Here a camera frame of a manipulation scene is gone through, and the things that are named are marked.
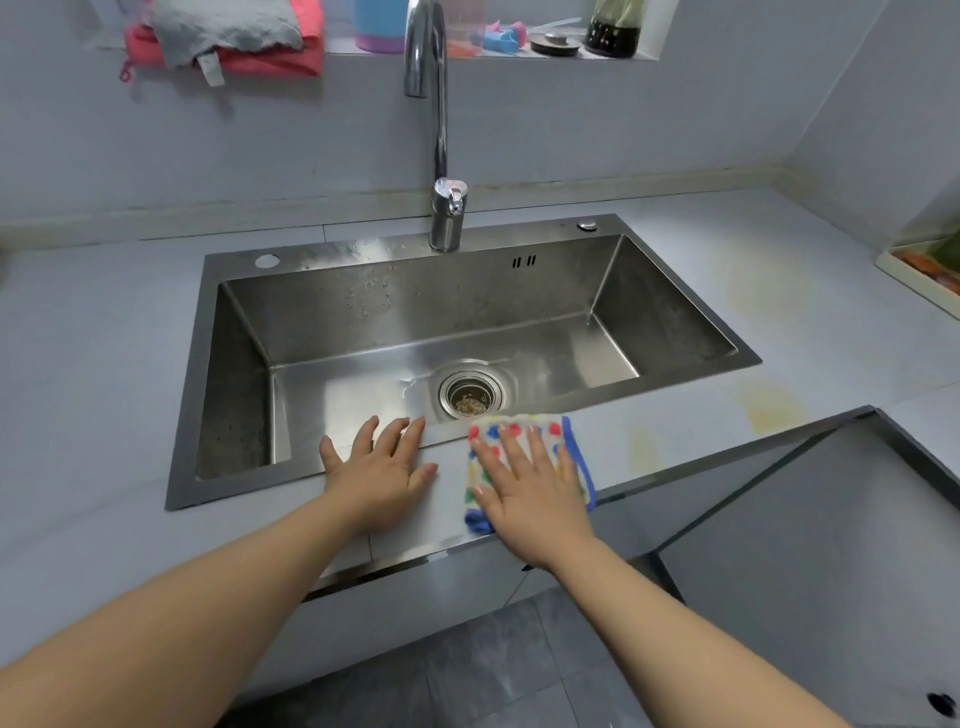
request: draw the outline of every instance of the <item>faucet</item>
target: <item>faucet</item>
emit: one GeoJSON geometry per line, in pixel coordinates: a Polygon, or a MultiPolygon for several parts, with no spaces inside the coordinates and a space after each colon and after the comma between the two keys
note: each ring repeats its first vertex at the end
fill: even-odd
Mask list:
{"type": "Polygon", "coordinates": [[[430,228],[430,247],[442,253],[452,253],[460,247],[464,228],[464,210],[467,208],[468,188],[465,182],[451,180],[446,175],[446,23],[440,0],[409,0],[407,4],[407,32],[403,48],[403,92],[407,96],[425,99],[428,64],[427,54],[433,55],[437,68],[434,88],[437,93],[437,138],[434,143],[434,183],[430,192],[433,224],[430,228]]]}

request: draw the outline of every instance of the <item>white countertop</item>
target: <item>white countertop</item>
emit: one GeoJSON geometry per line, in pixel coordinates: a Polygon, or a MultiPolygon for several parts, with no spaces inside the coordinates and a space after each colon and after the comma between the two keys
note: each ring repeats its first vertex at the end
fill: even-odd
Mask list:
{"type": "MultiPolygon", "coordinates": [[[[571,413],[598,489],[862,405],[892,413],[960,472],[944,439],[960,408],[938,394],[960,399],[960,322],[875,268],[874,251],[775,192],[482,212],[467,224],[607,212],[763,363],[571,413]]],[[[425,225],[327,226],[325,239],[425,225]]],[[[322,489],[313,477],[163,510],[204,256],[323,239],[324,229],[303,228],[0,260],[0,664],[322,489]]],[[[464,533],[466,452],[464,441],[425,450],[441,474],[422,507],[332,568],[464,533]]]]}

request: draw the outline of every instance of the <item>sink basin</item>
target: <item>sink basin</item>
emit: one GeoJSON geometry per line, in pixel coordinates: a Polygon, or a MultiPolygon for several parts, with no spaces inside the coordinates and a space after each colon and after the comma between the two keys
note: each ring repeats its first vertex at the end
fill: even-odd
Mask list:
{"type": "Polygon", "coordinates": [[[578,222],[209,255],[167,508],[321,473],[372,414],[426,446],[759,363],[618,217],[578,222]]]}

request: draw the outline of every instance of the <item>finger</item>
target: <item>finger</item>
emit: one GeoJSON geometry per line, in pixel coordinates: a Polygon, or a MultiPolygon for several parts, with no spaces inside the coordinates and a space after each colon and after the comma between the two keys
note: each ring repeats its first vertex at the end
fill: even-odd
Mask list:
{"type": "Polygon", "coordinates": [[[427,463],[410,473],[410,479],[407,481],[407,491],[410,493],[412,502],[416,503],[426,493],[434,479],[437,477],[437,470],[440,466],[436,463],[427,463]]]}
{"type": "Polygon", "coordinates": [[[543,438],[540,437],[540,428],[536,425],[527,427],[527,440],[530,441],[530,455],[533,457],[537,472],[541,475],[553,473],[553,461],[550,460],[543,438]]]}
{"type": "Polygon", "coordinates": [[[500,524],[503,522],[503,501],[500,495],[493,488],[481,488],[474,485],[470,488],[473,493],[473,499],[483,510],[487,520],[490,521],[494,529],[500,530],[500,524]]]}
{"type": "Polygon", "coordinates": [[[403,433],[400,444],[396,446],[394,458],[410,467],[413,465],[414,458],[417,457],[417,450],[420,449],[420,437],[423,435],[423,429],[426,427],[426,418],[417,417],[407,431],[403,433]]]}
{"type": "Polygon", "coordinates": [[[324,470],[327,474],[333,473],[337,468],[344,464],[333,447],[333,441],[324,435],[320,441],[320,459],[324,462],[324,470]]]}
{"type": "Polygon", "coordinates": [[[500,458],[493,454],[491,447],[483,440],[470,440],[470,446],[477,453],[477,460],[480,461],[480,465],[490,476],[490,482],[496,488],[496,492],[501,496],[508,493],[516,485],[514,474],[500,462],[500,458]]]}
{"type": "Polygon", "coordinates": [[[516,479],[531,475],[534,472],[533,463],[527,458],[527,453],[523,451],[520,443],[516,441],[514,433],[506,425],[499,428],[500,442],[503,444],[503,451],[507,453],[507,461],[514,470],[516,479]]]}
{"type": "Polygon", "coordinates": [[[400,441],[400,433],[403,428],[410,424],[409,417],[397,418],[389,425],[383,428],[383,432],[376,438],[376,445],[373,451],[383,455],[393,455],[396,450],[396,444],[400,441]]]}
{"type": "Polygon", "coordinates": [[[577,475],[577,464],[573,462],[573,458],[570,457],[564,443],[558,445],[557,457],[560,459],[561,480],[568,485],[575,485],[579,488],[580,478],[577,475]]]}
{"type": "Polygon", "coordinates": [[[353,439],[353,450],[350,451],[350,457],[354,455],[369,455],[373,451],[373,434],[376,432],[376,426],[380,424],[380,418],[373,415],[369,420],[360,425],[360,431],[353,439]]]}

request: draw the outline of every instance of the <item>polka dot cloth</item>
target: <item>polka dot cloth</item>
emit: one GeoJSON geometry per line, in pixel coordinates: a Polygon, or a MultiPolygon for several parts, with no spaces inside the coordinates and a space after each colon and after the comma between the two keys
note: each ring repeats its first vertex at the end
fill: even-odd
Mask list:
{"type": "MultiPolygon", "coordinates": [[[[502,445],[500,444],[500,433],[497,430],[500,425],[508,425],[510,427],[517,442],[523,448],[523,451],[527,453],[527,457],[530,456],[527,427],[529,425],[537,426],[540,429],[540,437],[543,438],[543,443],[546,445],[547,454],[550,456],[550,460],[558,474],[560,472],[560,459],[557,454],[557,448],[560,446],[560,443],[565,443],[567,451],[577,466],[580,488],[584,494],[584,503],[587,505],[588,510],[592,510],[595,498],[593,482],[590,479],[587,464],[584,462],[580,449],[577,447],[576,440],[573,437],[573,430],[570,427],[568,417],[562,417],[560,415],[517,415],[515,417],[479,418],[476,424],[469,429],[467,433],[468,438],[470,440],[473,438],[483,440],[490,446],[493,455],[498,457],[500,461],[509,468],[507,455],[503,452],[502,445]]],[[[468,481],[467,494],[465,496],[467,515],[465,522],[474,533],[493,533],[493,528],[487,521],[486,516],[484,516],[483,511],[480,510],[480,507],[474,502],[473,493],[470,490],[470,487],[474,485],[490,487],[491,482],[490,477],[484,472],[480,463],[477,462],[476,453],[470,449],[468,451],[468,481]]]]}

